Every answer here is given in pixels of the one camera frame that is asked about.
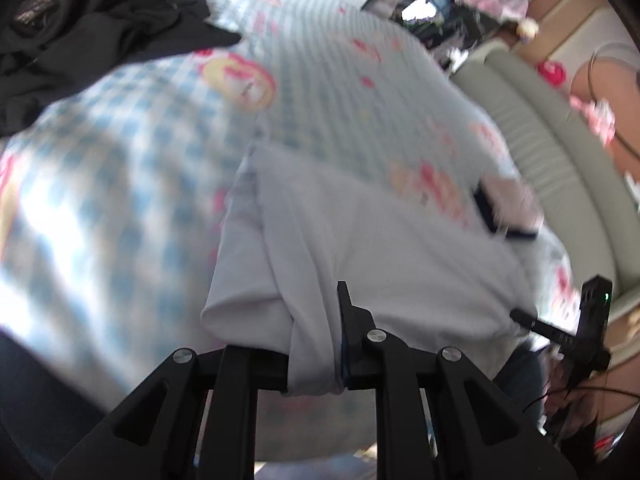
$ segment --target pink fabric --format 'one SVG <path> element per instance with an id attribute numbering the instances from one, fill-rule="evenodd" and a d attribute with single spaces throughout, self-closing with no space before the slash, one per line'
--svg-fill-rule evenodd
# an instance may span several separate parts
<path id="1" fill-rule="evenodd" d="M 514 178 L 486 174 L 480 179 L 494 207 L 494 221 L 502 228 L 538 232 L 545 220 L 534 191 Z"/>
<path id="2" fill-rule="evenodd" d="M 556 286 L 551 309 L 556 324 L 563 330 L 571 330 L 578 325 L 580 291 L 574 287 L 571 269 L 566 261 L 561 262 L 556 268 Z"/>
<path id="3" fill-rule="evenodd" d="M 600 138 L 603 146 L 608 146 L 616 135 L 616 116 L 609 102 L 601 99 L 597 104 L 594 101 L 584 103 L 572 95 L 569 104 L 584 116 L 589 129 Z"/>
<path id="4" fill-rule="evenodd" d="M 464 5 L 495 18 L 499 22 L 511 20 L 519 22 L 527 15 L 528 0 L 454 0 L 458 5 Z"/>

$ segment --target metal screw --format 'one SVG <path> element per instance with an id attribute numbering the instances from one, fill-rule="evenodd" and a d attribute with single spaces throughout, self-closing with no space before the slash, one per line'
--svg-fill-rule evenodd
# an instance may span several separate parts
<path id="1" fill-rule="evenodd" d="M 174 352 L 174 361 L 178 364 L 188 363 L 193 358 L 193 352 L 188 348 L 180 348 Z"/>
<path id="2" fill-rule="evenodd" d="M 447 361 L 456 362 L 456 361 L 460 361 L 460 358 L 462 357 L 462 352 L 453 346 L 447 346 L 442 351 L 442 357 L 444 357 Z"/>
<path id="3" fill-rule="evenodd" d="M 382 343 L 386 339 L 386 333 L 383 330 L 375 328 L 367 332 L 367 339 L 374 343 Z"/>

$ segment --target pink toy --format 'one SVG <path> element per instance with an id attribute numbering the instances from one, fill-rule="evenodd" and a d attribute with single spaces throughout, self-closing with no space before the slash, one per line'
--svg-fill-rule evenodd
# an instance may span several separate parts
<path id="1" fill-rule="evenodd" d="M 559 88 L 566 81 L 566 70 L 562 63 L 557 61 L 543 61 L 536 69 L 541 77 L 553 87 Z"/>
<path id="2" fill-rule="evenodd" d="M 606 99 L 596 104 L 594 101 L 584 103 L 576 96 L 569 97 L 569 104 L 580 111 L 589 125 L 589 129 L 598 137 L 603 146 L 609 146 L 616 135 L 616 116 Z"/>

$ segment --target wire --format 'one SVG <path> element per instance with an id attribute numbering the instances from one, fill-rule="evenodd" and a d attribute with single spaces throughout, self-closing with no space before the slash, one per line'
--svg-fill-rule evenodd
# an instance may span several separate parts
<path id="1" fill-rule="evenodd" d="M 606 388 L 608 383 L 609 383 L 609 374 L 605 374 L 603 386 Z M 600 409 L 598 410 L 598 413 L 604 413 L 604 407 L 606 405 L 605 396 L 606 396 L 606 392 L 600 393 Z"/>
<path id="2" fill-rule="evenodd" d="M 574 390 L 594 390 L 594 391 L 597 391 L 597 392 L 609 392 L 609 393 L 612 393 L 612 394 L 626 395 L 627 397 L 633 397 L 633 398 L 635 398 L 637 400 L 640 400 L 640 395 L 639 394 L 635 394 L 633 392 L 628 392 L 626 390 L 619 390 L 617 388 L 606 388 L 604 386 L 576 386 L 573 389 Z M 567 391 L 568 391 L 568 388 L 559 388 L 557 390 L 551 390 L 550 392 L 547 392 L 543 396 L 539 396 L 537 399 L 533 399 L 529 404 L 527 404 L 525 406 L 525 408 L 522 410 L 522 413 L 526 412 L 536 402 L 540 402 L 540 400 L 546 399 L 548 396 L 555 395 L 555 394 L 561 394 L 562 392 L 567 392 Z"/>

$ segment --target black cable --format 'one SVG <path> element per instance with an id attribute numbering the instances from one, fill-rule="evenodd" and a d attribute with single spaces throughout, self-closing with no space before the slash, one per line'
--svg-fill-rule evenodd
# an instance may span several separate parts
<path id="1" fill-rule="evenodd" d="M 619 390 L 617 388 L 606 388 L 604 386 L 576 386 L 573 389 L 574 390 L 595 390 L 595 391 L 598 391 L 598 392 L 609 392 L 609 393 L 612 393 L 612 394 L 626 395 L 627 397 L 633 397 L 633 398 L 635 398 L 637 400 L 640 400 L 640 395 L 639 394 L 635 394 L 633 392 L 628 392 L 626 390 Z M 561 394 L 562 392 L 566 392 L 567 390 L 568 390 L 568 388 L 558 388 L 557 390 L 551 390 L 550 392 L 547 392 L 543 396 L 539 396 L 537 399 L 533 399 L 529 404 L 527 404 L 525 406 L 525 408 L 522 410 L 522 413 L 526 412 L 536 402 L 540 402 L 540 400 L 546 399 L 548 396 L 551 396 L 551 395 Z"/>

